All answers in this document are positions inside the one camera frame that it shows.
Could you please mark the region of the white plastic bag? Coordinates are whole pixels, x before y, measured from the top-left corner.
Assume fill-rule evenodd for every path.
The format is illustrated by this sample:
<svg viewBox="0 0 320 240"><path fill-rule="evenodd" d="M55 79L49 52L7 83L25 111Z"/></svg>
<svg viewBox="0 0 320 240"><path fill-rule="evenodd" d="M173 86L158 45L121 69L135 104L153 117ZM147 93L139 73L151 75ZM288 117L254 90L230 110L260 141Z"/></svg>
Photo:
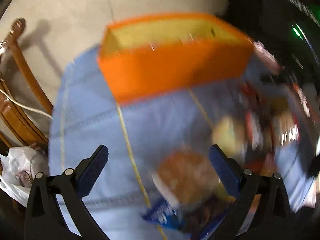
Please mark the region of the white plastic bag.
<svg viewBox="0 0 320 240"><path fill-rule="evenodd" d="M49 174L48 157L43 150L31 147L12 147L1 155L1 189L24 207L38 172Z"/></svg>

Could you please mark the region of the wrapped bread roll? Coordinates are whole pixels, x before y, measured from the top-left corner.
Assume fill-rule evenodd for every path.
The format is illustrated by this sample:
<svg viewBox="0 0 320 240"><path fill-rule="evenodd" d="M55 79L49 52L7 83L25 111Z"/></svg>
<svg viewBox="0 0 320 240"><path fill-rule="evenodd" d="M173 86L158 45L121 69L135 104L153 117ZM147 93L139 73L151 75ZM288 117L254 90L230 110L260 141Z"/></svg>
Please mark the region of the wrapped bread roll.
<svg viewBox="0 0 320 240"><path fill-rule="evenodd" d="M245 124L232 116L225 115L215 124L211 141L230 157L239 157L246 152L247 138Z"/></svg>

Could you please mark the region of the brown bread package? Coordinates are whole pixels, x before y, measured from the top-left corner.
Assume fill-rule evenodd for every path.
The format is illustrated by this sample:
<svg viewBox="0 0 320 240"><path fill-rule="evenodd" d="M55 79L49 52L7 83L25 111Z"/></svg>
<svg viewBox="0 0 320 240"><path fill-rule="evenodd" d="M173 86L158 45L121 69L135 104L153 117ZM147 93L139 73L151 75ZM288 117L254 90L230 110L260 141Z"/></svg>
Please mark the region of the brown bread package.
<svg viewBox="0 0 320 240"><path fill-rule="evenodd" d="M222 215L235 198L230 196L205 155L176 151L152 173L155 187L178 218L178 230L197 232Z"/></svg>

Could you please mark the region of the wooden chair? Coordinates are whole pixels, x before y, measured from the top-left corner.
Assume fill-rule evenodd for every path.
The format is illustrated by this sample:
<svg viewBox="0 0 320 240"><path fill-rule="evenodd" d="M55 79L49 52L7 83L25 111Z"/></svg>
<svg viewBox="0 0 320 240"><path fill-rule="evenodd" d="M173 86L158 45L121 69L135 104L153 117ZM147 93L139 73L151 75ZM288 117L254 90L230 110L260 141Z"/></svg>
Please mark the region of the wooden chair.
<svg viewBox="0 0 320 240"><path fill-rule="evenodd" d="M18 39L26 20L14 20L1 40L1 140L9 147L47 146L53 105L31 71Z"/></svg>

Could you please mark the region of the blue snack packet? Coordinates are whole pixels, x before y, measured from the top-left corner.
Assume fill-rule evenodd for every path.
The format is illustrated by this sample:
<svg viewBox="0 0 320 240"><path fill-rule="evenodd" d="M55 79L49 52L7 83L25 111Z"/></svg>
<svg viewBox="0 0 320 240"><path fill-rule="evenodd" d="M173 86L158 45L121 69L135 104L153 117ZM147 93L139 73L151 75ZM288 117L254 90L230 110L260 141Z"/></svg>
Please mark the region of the blue snack packet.
<svg viewBox="0 0 320 240"><path fill-rule="evenodd" d="M144 215L143 220L185 233L191 239L208 239L226 215L226 209L219 210L218 199L210 198L194 210L173 208L162 197Z"/></svg>

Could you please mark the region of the blue quilted table mat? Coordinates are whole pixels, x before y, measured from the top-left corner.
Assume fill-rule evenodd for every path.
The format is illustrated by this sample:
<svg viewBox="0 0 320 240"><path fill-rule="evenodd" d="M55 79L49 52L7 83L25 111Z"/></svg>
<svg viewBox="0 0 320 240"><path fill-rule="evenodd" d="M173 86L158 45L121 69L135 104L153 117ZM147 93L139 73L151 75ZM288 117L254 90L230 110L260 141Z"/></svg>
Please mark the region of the blue quilted table mat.
<svg viewBox="0 0 320 240"><path fill-rule="evenodd" d="M96 63L97 48L71 62L62 79L50 126L52 175L75 167L100 145L109 160L84 203L111 239L188 239L142 219L159 198L151 173L174 150L208 155L219 140L212 128L225 116L242 116L234 81L181 90L117 106Z"/></svg>

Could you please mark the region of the orange storage box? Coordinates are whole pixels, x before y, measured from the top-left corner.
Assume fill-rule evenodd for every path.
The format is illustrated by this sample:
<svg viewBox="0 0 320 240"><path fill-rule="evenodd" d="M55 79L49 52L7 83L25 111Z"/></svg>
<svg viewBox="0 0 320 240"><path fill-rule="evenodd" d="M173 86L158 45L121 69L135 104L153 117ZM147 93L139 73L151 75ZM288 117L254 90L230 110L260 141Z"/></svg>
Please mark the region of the orange storage box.
<svg viewBox="0 0 320 240"><path fill-rule="evenodd" d="M239 78L254 46L220 18L199 12L140 16L107 26L98 66L116 102Z"/></svg>

